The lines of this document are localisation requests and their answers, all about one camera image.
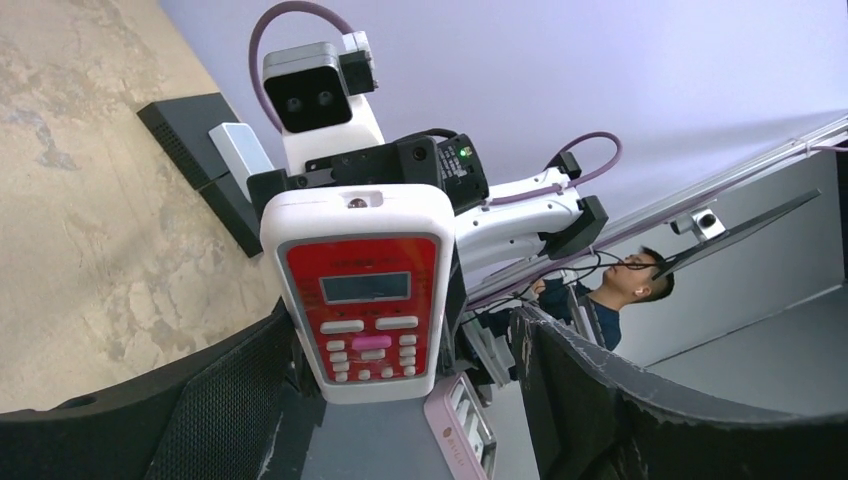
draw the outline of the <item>dark t-shirt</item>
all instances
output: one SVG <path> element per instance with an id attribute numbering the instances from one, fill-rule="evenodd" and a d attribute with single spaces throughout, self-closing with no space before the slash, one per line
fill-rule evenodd
<path id="1" fill-rule="evenodd" d="M 591 292 L 582 283 L 575 286 L 578 297 L 583 297 Z M 571 324 L 571 312 L 568 310 L 568 290 L 562 280 L 545 280 L 545 290 L 539 294 L 539 306 L 548 315 Z M 609 309 L 597 302 L 592 302 L 595 314 L 601 326 L 601 335 L 604 336 L 604 344 L 607 350 L 613 350 L 621 342 L 621 327 L 619 325 L 619 313 Z M 478 316 L 484 327 L 489 327 L 492 333 L 499 337 L 505 335 L 509 329 L 509 317 L 511 308 L 505 308 L 493 313 L 484 313 Z"/>

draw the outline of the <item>marbled surface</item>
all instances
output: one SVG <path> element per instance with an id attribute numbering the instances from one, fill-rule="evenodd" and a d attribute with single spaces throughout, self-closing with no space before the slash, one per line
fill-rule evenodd
<path id="1" fill-rule="evenodd" d="M 155 0 L 0 4 L 0 411 L 213 344 L 273 304 L 136 117 L 217 88 Z"/>

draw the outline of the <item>black hair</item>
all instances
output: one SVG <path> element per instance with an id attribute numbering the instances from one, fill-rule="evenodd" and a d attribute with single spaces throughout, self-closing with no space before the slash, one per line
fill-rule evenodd
<path id="1" fill-rule="evenodd" d="M 665 262 L 665 258 L 659 254 L 656 250 L 653 250 L 648 247 L 642 247 L 640 252 L 651 257 L 656 264 L 661 264 Z M 669 273 L 663 278 L 657 280 L 657 288 L 651 292 L 647 297 L 637 301 L 636 303 L 648 303 L 648 302 L 656 302 L 657 300 L 662 300 L 663 298 L 671 295 L 671 292 L 674 290 L 674 274 Z"/>

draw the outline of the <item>man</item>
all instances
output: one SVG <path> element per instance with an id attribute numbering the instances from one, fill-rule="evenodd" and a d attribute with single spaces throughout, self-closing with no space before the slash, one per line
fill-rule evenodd
<path id="1" fill-rule="evenodd" d="M 662 300 L 674 290 L 674 275 L 652 280 L 657 273 L 657 265 L 664 261 L 662 255 L 647 247 L 639 253 L 630 255 L 618 265 L 604 271 L 601 286 L 595 290 L 577 283 L 578 297 L 587 296 L 595 307 L 595 314 L 601 327 L 601 335 L 608 350 L 613 350 L 621 341 L 619 312 L 628 305 Z M 533 285 L 533 291 L 539 296 L 539 306 L 548 315 L 571 323 L 568 311 L 567 290 L 562 280 L 539 280 Z M 488 326 L 495 336 L 506 334 L 509 329 L 509 317 L 512 309 L 504 309 L 478 316 L 483 326 Z"/>

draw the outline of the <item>red remote control panel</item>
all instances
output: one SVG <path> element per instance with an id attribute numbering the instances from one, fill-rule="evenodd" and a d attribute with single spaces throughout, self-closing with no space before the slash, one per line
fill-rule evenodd
<path id="1" fill-rule="evenodd" d="M 324 382 L 384 382 L 426 372 L 438 250 L 437 239 L 409 236 L 286 252 Z"/>

